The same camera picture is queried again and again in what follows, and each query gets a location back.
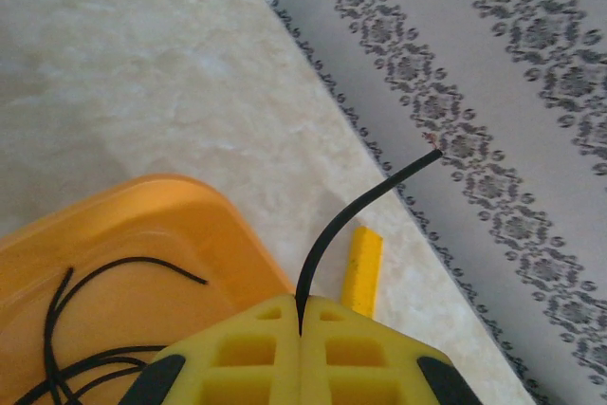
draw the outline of floral pattern border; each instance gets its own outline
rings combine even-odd
[[[445,83],[446,70],[435,68],[433,53],[418,43],[416,29],[406,27],[406,14],[400,6],[389,5],[388,0],[334,1],[335,11],[349,20],[349,31],[359,37],[367,54],[376,57],[376,70],[382,71],[384,81],[400,94],[400,104],[411,110],[415,125],[438,135],[441,148],[447,152],[442,164],[453,169],[451,178],[459,183],[468,202],[479,207],[478,217],[487,223],[496,244],[507,247],[505,258],[516,263],[520,280],[532,287],[532,298],[545,303],[544,315],[562,329],[561,340],[571,344],[578,364],[590,369],[590,382],[601,388],[601,397],[607,401],[607,302],[593,297],[596,285],[580,278],[583,266],[574,255],[563,253],[565,241],[554,235],[547,214],[534,209],[534,196],[524,192],[518,172],[499,164],[504,152],[491,149],[493,138],[487,128],[474,125],[474,110],[463,106],[464,96],[455,84]],[[337,83],[323,70],[323,63],[314,59],[313,47],[301,40],[301,33],[276,1],[273,7],[379,166],[390,173],[391,163],[382,160],[379,145],[370,140],[369,130],[359,125],[359,117],[347,106],[344,94],[336,93]],[[505,340],[504,331],[478,303],[478,293],[465,282],[464,271],[456,266],[449,249],[440,245],[440,235],[431,230],[431,221],[414,207],[415,199],[405,194],[404,186],[397,190],[524,386],[538,403],[549,404],[549,397],[529,375],[524,361],[512,354],[513,346]]]
[[[596,175],[607,175],[607,53],[597,52],[603,32],[583,30],[586,12],[576,0],[474,0],[491,31],[508,39],[513,62],[525,63],[524,77],[541,82],[547,108],[558,108],[561,128],[575,132],[572,143],[599,159]]]

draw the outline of orange container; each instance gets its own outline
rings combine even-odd
[[[150,264],[104,272],[75,295],[58,320],[53,346],[60,368],[110,348],[170,344],[293,291],[220,193],[178,175],[135,179],[0,240],[1,404],[13,403],[44,379],[44,317],[67,268],[75,268],[74,285],[93,269],[127,256],[169,261],[209,284]],[[124,367],[100,367],[69,384],[75,390]],[[134,379],[104,383],[86,393],[83,403],[118,403]],[[46,395],[37,403],[52,402]]]

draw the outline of patterned carpet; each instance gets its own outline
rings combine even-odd
[[[273,0],[538,403],[607,404],[607,0]]]

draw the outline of black wire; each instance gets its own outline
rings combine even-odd
[[[143,370],[142,367],[129,367],[128,369],[118,370],[116,372],[112,372],[110,374],[105,374],[100,376],[99,378],[95,378],[93,381],[86,383],[82,388],[74,393],[74,399],[68,400],[65,405],[74,405],[74,400],[80,398],[85,393],[90,391],[91,389],[103,384],[105,381],[109,381],[110,379],[125,377],[127,375],[135,374],[137,372],[141,372]]]
[[[45,365],[47,363],[49,363],[51,365],[51,374],[52,374],[53,382],[56,382],[57,385],[62,389],[65,396],[67,397],[67,400],[69,402],[75,402],[75,405],[81,405],[81,404],[78,401],[78,399],[74,398],[74,393],[70,389],[67,382],[61,377],[61,375],[58,374],[60,372],[60,369],[59,369],[59,365],[57,365],[57,360],[55,359],[55,354],[54,354],[53,347],[52,347],[53,330],[54,330],[55,325],[57,324],[57,321],[59,320],[59,317],[60,317],[61,313],[63,312],[65,306],[74,297],[74,295],[78,291],[80,291],[80,289],[83,286],[85,286],[88,282],[93,280],[98,275],[104,273],[106,270],[109,270],[113,267],[125,265],[128,263],[152,263],[155,265],[160,265],[163,267],[167,267],[168,269],[171,269],[174,272],[177,272],[178,274],[181,274],[181,275],[187,277],[188,279],[194,280],[195,282],[197,282],[201,285],[205,285],[207,283],[206,280],[191,274],[190,272],[188,272],[185,269],[182,269],[181,267],[177,267],[169,262],[160,260],[158,258],[153,258],[150,256],[131,256],[131,257],[127,257],[127,258],[120,258],[119,260],[112,261],[111,263],[108,263],[107,265],[104,265],[104,266],[101,266],[101,267],[95,269],[94,271],[92,271],[91,273],[86,275],[83,279],[81,279],[79,282],[77,282],[67,292],[67,294],[65,294],[64,298],[57,305],[57,308],[50,320],[49,332],[45,333],[45,348],[47,348],[47,349],[45,349]],[[55,405],[61,405],[61,402],[55,402]]]
[[[69,279],[71,278],[71,276],[74,272],[74,268],[70,267],[67,270],[67,272],[65,273],[65,276],[62,279],[59,287],[55,291],[55,294],[53,295],[53,298],[52,298],[50,305],[48,306],[48,310],[46,312],[45,329],[44,329],[44,361],[45,361],[46,380],[42,381],[41,383],[36,385],[34,388],[29,390],[24,396],[19,398],[15,402],[16,405],[31,404],[34,401],[36,401],[38,398],[43,396],[46,392],[51,393],[53,403],[55,405],[62,405],[61,396],[60,396],[58,387],[62,389],[65,396],[67,397],[67,403],[69,403],[71,405],[80,405],[80,401],[78,400],[78,397],[80,397],[82,394],[84,394],[89,389],[91,389],[95,386],[98,386],[99,384],[102,384],[105,381],[108,381],[115,377],[119,377],[121,375],[129,375],[130,373],[134,373],[135,370],[133,370],[133,372],[128,372],[128,373],[126,373],[126,371],[129,371],[130,369],[135,369],[135,368],[141,370],[146,365],[144,361],[137,359],[137,358],[113,357],[114,355],[144,352],[144,351],[158,351],[165,347],[165,345],[135,345],[135,346],[122,347],[122,348],[114,348],[114,349],[106,350],[104,352],[90,356],[86,359],[82,359],[78,362],[75,362],[63,370],[59,369],[59,365],[57,364],[57,360],[55,358],[55,354],[54,354],[53,347],[52,347],[52,335],[53,335],[55,325],[57,324],[57,321],[59,320],[61,313],[65,309],[65,306],[74,297],[74,295],[83,286],[85,286],[88,282],[90,282],[92,279],[94,279],[95,277],[97,277],[98,275],[102,274],[103,272],[105,272],[106,270],[108,270],[112,267],[117,267],[117,266],[124,265],[127,263],[152,263],[152,264],[160,265],[163,267],[167,267],[168,269],[171,269],[171,270],[177,272],[178,274],[185,276],[188,279],[194,280],[195,282],[197,282],[201,285],[205,285],[208,283],[205,279],[197,277],[196,275],[191,274],[187,270],[182,269],[181,267],[177,267],[166,261],[163,261],[163,260],[160,260],[157,258],[153,258],[153,257],[148,257],[148,256],[134,256],[134,257],[128,257],[128,258],[121,258],[119,260],[113,261],[111,263],[108,263],[107,265],[104,265],[102,267],[95,269],[93,272],[89,273],[83,279],[81,279],[79,282],[77,282],[65,294],[64,298],[60,300],[61,295],[67,288]],[[108,374],[108,375],[99,377],[96,380],[89,383],[88,385],[84,386],[84,387],[88,387],[88,389],[82,391],[80,394],[78,394],[78,392],[81,391],[83,388],[81,388],[81,390],[74,393],[74,392],[72,392],[72,390],[70,389],[69,385],[66,382],[67,379],[75,377],[76,375],[79,375],[82,372],[99,367],[101,365],[117,363],[117,362],[132,363],[132,364],[136,365],[136,367],[131,367],[129,369],[123,369],[122,371],[114,372],[114,374],[118,374],[119,372],[122,372],[121,375],[114,376],[113,374]]]
[[[114,355],[121,355],[126,353],[142,353],[142,352],[150,352],[150,351],[160,351],[166,348],[167,345],[136,345],[136,346],[124,346],[121,348],[113,348],[111,350],[103,351],[101,353],[97,353],[96,355],[89,356],[88,358],[81,359],[78,362],[74,362],[73,364],[68,365],[64,369],[60,371],[60,374],[65,377],[65,379],[71,379],[82,372],[86,372],[88,370],[94,369],[96,367],[100,367],[106,364],[112,364],[116,362],[125,362],[131,363],[134,365],[138,365],[140,362],[144,365],[146,363],[141,359],[137,358],[128,358],[128,357],[118,357]],[[19,398],[14,405],[29,405],[44,394],[49,392],[48,380],[41,381],[36,386],[31,388],[24,396]]]
[[[316,272],[316,267],[319,265],[322,254],[329,246],[333,238],[350,220],[354,218],[357,213],[362,211],[366,206],[374,202],[385,193],[389,192],[406,178],[414,175],[418,171],[421,171],[423,168],[435,162],[442,156],[443,153],[440,150],[434,149],[430,153],[424,155],[422,158],[414,161],[409,166],[391,175],[386,180],[376,185],[373,189],[352,201],[324,228],[321,235],[312,246],[312,249],[307,254],[307,257],[303,262],[302,271],[300,272],[300,278],[297,281],[297,288],[295,290],[295,304],[297,306],[297,315],[300,323],[300,335],[302,334],[302,326],[304,324],[305,304],[307,303],[307,298],[310,295],[310,287],[312,286],[314,272]]]

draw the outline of yellow foam block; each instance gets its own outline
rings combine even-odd
[[[341,303],[369,318],[376,308],[382,248],[383,239],[374,231],[366,227],[354,231]]]
[[[185,363],[163,405],[439,405],[416,363],[430,346],[324,298],[300,336],[281,296],[162,350]]]

